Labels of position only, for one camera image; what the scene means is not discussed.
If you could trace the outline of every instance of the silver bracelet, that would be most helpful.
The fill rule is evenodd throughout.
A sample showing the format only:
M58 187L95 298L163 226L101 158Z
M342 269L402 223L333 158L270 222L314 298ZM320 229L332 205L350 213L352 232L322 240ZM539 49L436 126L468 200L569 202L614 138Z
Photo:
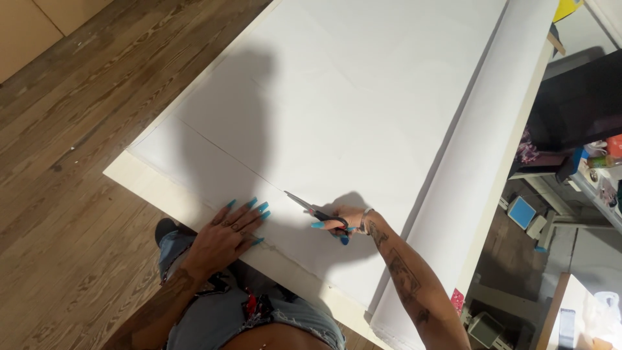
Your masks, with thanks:
M365 218L367 217L367 214L369 214L370 210L374 210L372 208L367 208L365 209L365 211L363 212L363 216L361 217L361 226L359 227L359 229L364 232L366 235L370 235L371 233L367 232L366 228L365 228Z

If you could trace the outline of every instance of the cardboard box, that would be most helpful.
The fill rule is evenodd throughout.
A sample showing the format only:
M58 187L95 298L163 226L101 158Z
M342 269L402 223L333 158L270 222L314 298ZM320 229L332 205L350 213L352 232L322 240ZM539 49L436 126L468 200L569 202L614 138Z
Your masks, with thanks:
M113 0L34 0L65 35L71 34Z
M0 0L0 83L62 37L31 0Z

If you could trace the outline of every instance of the paper roll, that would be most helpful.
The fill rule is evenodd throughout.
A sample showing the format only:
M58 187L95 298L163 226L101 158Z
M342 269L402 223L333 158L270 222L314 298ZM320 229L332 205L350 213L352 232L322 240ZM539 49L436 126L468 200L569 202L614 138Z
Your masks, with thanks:
M406 242L448 296L460 274L536 69L558 0L510 0ZM395 350L424 350L393 283L371 319Z

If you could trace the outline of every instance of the blue square object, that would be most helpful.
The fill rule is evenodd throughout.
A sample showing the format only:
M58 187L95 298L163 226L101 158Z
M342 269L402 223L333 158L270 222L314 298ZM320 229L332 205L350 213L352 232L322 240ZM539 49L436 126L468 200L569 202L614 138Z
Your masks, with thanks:
M522 227L523 230L527 229L535 214L536 211L521 196L518 196L508 206L509 218Z

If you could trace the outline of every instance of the scissor blade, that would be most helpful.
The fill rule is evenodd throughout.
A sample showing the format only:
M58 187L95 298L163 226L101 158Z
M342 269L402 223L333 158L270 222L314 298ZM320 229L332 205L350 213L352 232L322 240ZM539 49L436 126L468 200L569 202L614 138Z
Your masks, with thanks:
M304 209L309 210L310 213L313 213L315 211L315 209L313 209L313 207L311 206L311 204L303 201L302 199L296 197L295 195L287 192L287 191L283 191L285 192L285 194L287 194L287 197L289 197L290 199L292 199L294 202L300 204L301 207L303 207Z

